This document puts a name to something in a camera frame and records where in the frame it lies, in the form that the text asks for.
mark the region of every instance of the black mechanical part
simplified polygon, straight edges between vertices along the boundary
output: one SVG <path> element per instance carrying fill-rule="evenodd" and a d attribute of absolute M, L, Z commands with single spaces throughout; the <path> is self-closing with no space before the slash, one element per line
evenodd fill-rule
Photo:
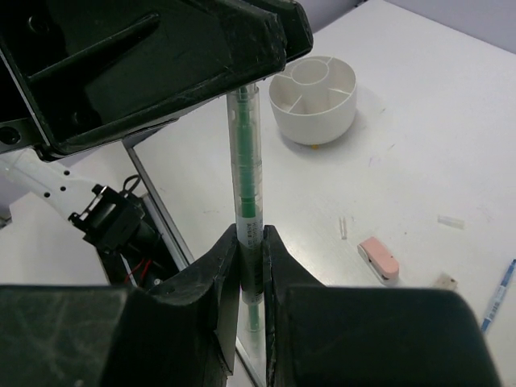
<path fill-rule="evenodd" d="M 264 237 L 268 386 L 501 385 L 456 293 L 327 288 Z"/>
<path fill-rule="evenodd" d="M 238 242 L 152 290 L 0 287 L 0 385 L 223 387 L 235 358 Z"/>
<path fill-rule="evenodd" d="M 12 223 L 9 208 L 0 207 L 0 230 Z"/>
<path fill-rule="evenodd" d="M 83 214 L 71 214 L 69 221 L 85 233 L 84 240 L 95 246 L 102 266 L 112 285 L 127 282 L 127 268 L 140 268 L 132 274 L 143 289 L 154 286 L 178 273 L 169 250 L 143 201 L 133 193 L 117 193 L 109 187 L 96 185 L 97 198 Z"/>
<path fill-rule="evenodd" d="M 281 71 L 308 53 L 283 0 L 23 0 L 0 5 L 0 82 L 44 160 L 122 139 Z"/>
<path fill-rule="evenodd" d="M 263 257 L 267 386 L 294 387 L 286 293 L 293 285 L 323 284 L 289 254 L 274 226 L 264 229 Z"/>

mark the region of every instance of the clear plastic piece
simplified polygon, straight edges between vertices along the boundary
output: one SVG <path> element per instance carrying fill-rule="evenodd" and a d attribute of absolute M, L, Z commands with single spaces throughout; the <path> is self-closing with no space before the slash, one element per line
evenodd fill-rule
<path fill-rule="evenodd" d="M 446 273 L 441 273 L 439 278 L 434 282 L 434 288 L 453 291 L 457 289 L 457 281 Z"/>
<path fill-rule="evenodd" d="M 445 215 L 437 215 L 437 223 L 456 228 L 457 230 L 463 230 L 466 227 L 466 222 L 464 220 Z"/>
<path fill-rule="evenodd" d="M 347 239 L 347 225 L 346 225 L 346 218 L 341 216 L 339 218 L 339 228 L 340 228 L 340 238 L 342 240 Z"/>

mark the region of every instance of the white wall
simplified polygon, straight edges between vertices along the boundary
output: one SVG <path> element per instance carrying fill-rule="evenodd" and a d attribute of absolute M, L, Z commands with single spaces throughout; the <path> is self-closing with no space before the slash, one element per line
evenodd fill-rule
<path fill-rule="evenodd" d="M 310 21 L 314 32 L 332 23 L 360 2 L 360 0 L 297 0 Z"/>
<path fill-rule="evenodd" d="M 516 53 L 516 0 L 388 0 L 464 34 Z"/>

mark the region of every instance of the red wire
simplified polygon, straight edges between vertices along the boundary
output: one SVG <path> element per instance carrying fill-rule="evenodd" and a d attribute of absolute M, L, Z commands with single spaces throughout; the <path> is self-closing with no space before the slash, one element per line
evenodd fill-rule
<path fill-rule="evenodd" d="M 129 274 L 127 274 L 126 279 L 125 279 L 125 280 L 123 280 L 123 283 L 124 283 L 124 284 L 126 284 L 126 283 L 129 281 L 129 278 L 131 278 L 131 276 L 135 273 L 135 271 L 136 271 L 136 270 L 138 270 L 138 269 L 139 269 L 139 267 L 140 267 L 142 264 L 144 264 L 144 262 L 145 262 L 145 258 L 143 258 L 143 259 L 139 262 L 139 264 L 137 264 L 137 265 L 135 266 L 135 268 L 133 268 L 133 269 L 132 269 L 132 271 L 131 271 Z"/>
<path fill-rule="evenodd" d="M 145 281 L 145 275 L 147 274 L 148 268 L 151 265 L 152 260 L 148 260 L 145 264 L 144 270 L 142 271 L 142 275 L 139 276 L 139 286 L 141 286 Z"/>

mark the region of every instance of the transparent pen barrel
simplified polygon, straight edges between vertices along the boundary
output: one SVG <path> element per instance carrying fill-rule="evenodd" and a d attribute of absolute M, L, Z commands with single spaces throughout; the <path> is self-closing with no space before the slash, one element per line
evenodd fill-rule
<path fill-rule="evenodd" d="M 261 242 L 263 240 L 260 95 L 256 85 L 227 95 L 231 172 L 237 235 L 242 249 L 242 289 L 247 304 L 263 293 Z"/>

